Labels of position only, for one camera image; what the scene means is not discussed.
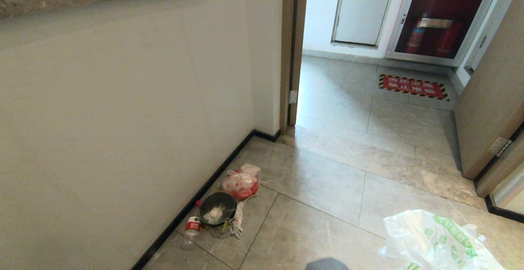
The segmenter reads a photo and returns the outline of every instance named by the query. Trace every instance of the black baseboard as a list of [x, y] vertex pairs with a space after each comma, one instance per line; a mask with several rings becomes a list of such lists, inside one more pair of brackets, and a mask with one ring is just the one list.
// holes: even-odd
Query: black baseboard
[[142, 270], [146, 266], [146, 264], [149, 262], [149, 260], [153, 257], [153, 255], [160, 249], [160, 247], [164, 244], [164, 242], [169, 238], [169, 236], [172, 235], [172, 233], [175, 231], [176, 227], [184, 221], [185, 216], [189, 214], [191, 209], [194, 208], [195, 203], [197, 200], [202, 198], [206, 191], [211, 188], [211, 185], [215, 183], [215, 181], [220, 177], [220, 175], [228, 168], [228, 166], [231, 164], [231, 162], [235, 159], [235, 157], [240, 153], [240, 151], [245, 147], [247, 142], [251, 140], [253, 136], [257, 136], [266, 140], [269, 140], [271, 142], [276, 142], [278, 137], [280, 136], [280, 130], [274, 134], [266, 134], [264, 132], [260, 132], [258, 130], [252, 130], [245, 139], [238, 145], [237, 148], [231, 153], [231, 155], [228, 156], [228, 158], [220, 165], [220, 167], [213, 173], [211, 178], [200, 188], [200, 190], [196, 193], [196, 195], [191, 198], [188, 204], [184, 206], [182, 211], [176, 215], [176, 217], [173, 219], [173, 221], [167, 226], [167, 228], [162, 232], [162, 234], [153, 242], [153, 244], [148, 248], [146, 253], [142, 255], [142, 257], [136, 262], [135, 266], [131, 268], [131, 270]]
[[497, 215], [497, 216], [501, 216], [501, 217], [504, 217], [504, 218], [509, 218], [509, 219], [511, 219], [513, 221], [524, 223], [524, 215], [496, 207], [496, 205], [494, 204], [494, 202], [492, 200], [491, 195], [486, 196], [484, 198], [484, 200], [486, 201], [486, 206], [488, 207], [488, 212], [490, 212], [490, 213], [492, 213], [494, 215]]

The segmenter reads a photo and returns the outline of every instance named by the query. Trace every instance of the red plastic bag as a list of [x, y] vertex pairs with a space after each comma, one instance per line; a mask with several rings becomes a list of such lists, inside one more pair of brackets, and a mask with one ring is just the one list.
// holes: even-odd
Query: red plastic bag
[[244, 164], [236, 171], [228, 171], [221, 188], [237, 200], [244, 200], [256, 195], [260, 186], [260, 168]]

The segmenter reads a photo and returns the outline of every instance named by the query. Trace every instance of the trash pile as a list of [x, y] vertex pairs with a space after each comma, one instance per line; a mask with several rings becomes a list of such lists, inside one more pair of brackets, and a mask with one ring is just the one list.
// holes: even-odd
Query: trash pile
[[231, 235], [242, 238], [244, 206], [258, 194], [260, 168], [244, 164], [238, 170], [227, 173], [221, 183], [221, 191], [212, 193], [204, 201], [197, 201], [195, 209], [189, 214], [181, 245], [183, 250], [196, 248], [201, 228], [215, 238]]
[[477, 226], [460, 227], [449, 218], [424, 210], [405, 211], [384, 218], [384, 259], [406, 262], [406, 270], [504, 270], [486, 248]]

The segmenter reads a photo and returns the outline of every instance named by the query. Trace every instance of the plastic wrapper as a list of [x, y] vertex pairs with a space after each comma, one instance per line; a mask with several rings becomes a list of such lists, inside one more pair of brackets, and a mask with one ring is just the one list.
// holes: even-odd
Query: plastic wrapper
[[477, 235], [477, 226], [458, 226], [424, 210], [384, 218], [386, 247], [378, 255], [406, 262], [405, 270], [504, 270]]
[[221, 189], [237, 200], [244, 200], [258, 193], [260, 186], [260, 168], [244, 164], [236, 171], [228, 171], [222, 181]]

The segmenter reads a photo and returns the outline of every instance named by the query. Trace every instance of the yellow black striped border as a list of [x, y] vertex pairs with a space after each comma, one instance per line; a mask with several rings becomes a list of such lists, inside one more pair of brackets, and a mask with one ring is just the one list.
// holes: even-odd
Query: yellow black striped border
[[[410, 91], [401, 91], [401, 90], [394, 90], [394, 89], [385, 88], [384, 87], [384, 77], [386, 77], [386, 76], [387, 77], [403, 78], [403, 79], [408, 79], [410, 81], [416, 81], [416, 82], [421, 82], [421, 83], [437, 84], [440, 87], [440, 91], [442, 91], [442, 95], [444, 95], [444, 98], [440, 98], [440, 97], [436, 97], [436, 96], [432, 96], [432, 95], [412, 93]], [[420, 96], [420, 97], [427, 97], [427, 98], [433, 98], [433, 99], [437, 99], [437, 100], [449, 101], [449, 96], [447, 95], [446, 88], [444, 87], [444, 84], [435, 83], [435, 82], [429, 82], [429, 81], [422, 81], [420, 79], [381, 74], [380, 78], [378, 79], [378, 88], [379, 89], [385, 89], [385, 90], [388, 90], [388, 91], [395, 91], [395, 92], [398, 92], [398, 93], [411, 94], [411, 95]]]

